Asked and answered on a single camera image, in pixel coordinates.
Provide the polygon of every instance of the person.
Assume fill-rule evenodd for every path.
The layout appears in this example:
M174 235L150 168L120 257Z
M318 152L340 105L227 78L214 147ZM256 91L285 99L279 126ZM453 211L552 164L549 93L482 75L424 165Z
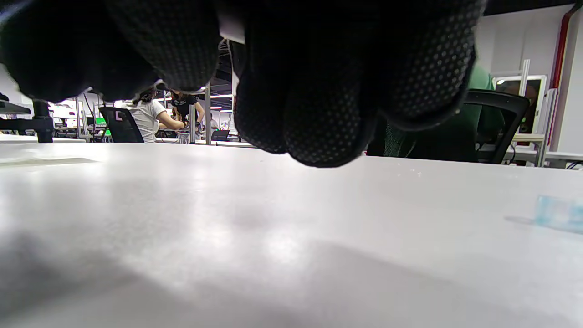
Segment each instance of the person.
M215 121L212 113L210 114L210 129L211 130L219 130L219 123L217 123L217 121Z
M193 95L187 95L184 92L177 90L171 90L172 92L172 112L174 113L177 120L187 123L187 115L190 114L190 105L194 105L194 122L196 124L196 129L198 130L201 126L202 119L205 116L205 110L202 108L201 104L196 101Z
M153 101L155 95L156 88L150 88L131 102L123 102L121 105L132 114L146 143L156 142L155 134L159 128L158 121L172 130L179 130L185 126L184 122L173 120L159 102Z
M469 89L494 90L491 75L475 65ZM428 130L404 132L387 125L384 156L477 162L476 143L495 139L503 128L499 109L464 104L450 119Z

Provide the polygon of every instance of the red pipe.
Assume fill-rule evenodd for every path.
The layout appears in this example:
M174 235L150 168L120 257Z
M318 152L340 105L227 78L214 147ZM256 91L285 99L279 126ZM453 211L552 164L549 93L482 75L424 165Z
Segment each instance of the red pipe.
M553 78L550 82L551 89L558 89L561 83L561 73L563 73L563 61L565 59L565 47L567 45L567 33L569 31L569 22L573 14L575 14L581 8L582 2L577 1L575 5L563 15L561 20L561 29L559 31L559 42L557 44L557 53L554 57L554 67L553 67ZM550 122L549 133L553 135L554 118L556 116L556 111L553 114L553 118Z

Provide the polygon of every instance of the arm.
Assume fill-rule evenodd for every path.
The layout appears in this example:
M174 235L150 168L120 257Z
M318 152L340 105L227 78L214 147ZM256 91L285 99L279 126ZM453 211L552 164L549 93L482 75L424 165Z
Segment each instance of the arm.
M198 119L196 120L196 122L200 123L202 122L202 119L205 117L205 109L202 108L201 104L199 104L198 102L194 104L194 108L198 112Z
M180 130L184 128L184 123L180 121L174 121L170 115L168 115L167 111L163 111L156 118L160 121L161 125L172 129L172 130Z
M161 122L161 125L172 130L179 130L184 128L184 123L173 120L172 117L168 115L168 112L164 106L162 106L159 102L152 102L152 106L154 111L152 114L154 114L156 119Z

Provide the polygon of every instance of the white wall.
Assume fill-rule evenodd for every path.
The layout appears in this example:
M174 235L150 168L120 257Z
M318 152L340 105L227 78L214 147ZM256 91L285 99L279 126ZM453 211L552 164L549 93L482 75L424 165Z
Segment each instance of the white wall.
M524 59L529 74L551 82L561 19L570 5L488 16L476 29L480 64L493 75L515 75ZM583 14L571 18L551 138L552 151L583 153Z
M480 65L493 75L518 75L531 60L529 74L550 77L563 15L571 6L483 17L476 29Z
M0 64L0 92L6 95L11 103L32 104L33 101L20 93L18 85L10 77L4 65Z
M583 15L571 19L551 150L583 153Z

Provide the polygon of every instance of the green shirt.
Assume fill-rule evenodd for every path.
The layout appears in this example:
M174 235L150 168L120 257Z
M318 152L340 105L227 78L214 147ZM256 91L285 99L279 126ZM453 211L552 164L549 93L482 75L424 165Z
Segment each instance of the green shirt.
M494 90L490 74L475 66L469 89ZM458 114L429 130L404 132L388 125L385 156L477 162L478 136L495 136L503 127L499 109L464 104Z

